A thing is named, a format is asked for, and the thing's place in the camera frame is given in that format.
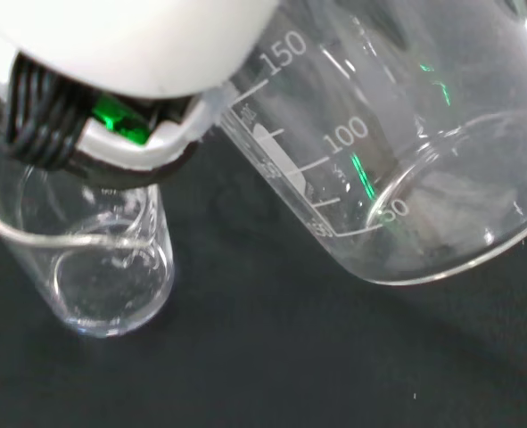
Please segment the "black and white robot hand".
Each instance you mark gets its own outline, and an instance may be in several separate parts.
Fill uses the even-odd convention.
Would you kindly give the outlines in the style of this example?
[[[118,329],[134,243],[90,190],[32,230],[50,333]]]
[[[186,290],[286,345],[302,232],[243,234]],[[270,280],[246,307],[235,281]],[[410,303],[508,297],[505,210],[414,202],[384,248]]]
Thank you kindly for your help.
[[[231,107],[276,1],[0,1],[5,152],[103,188],[174,173]]]

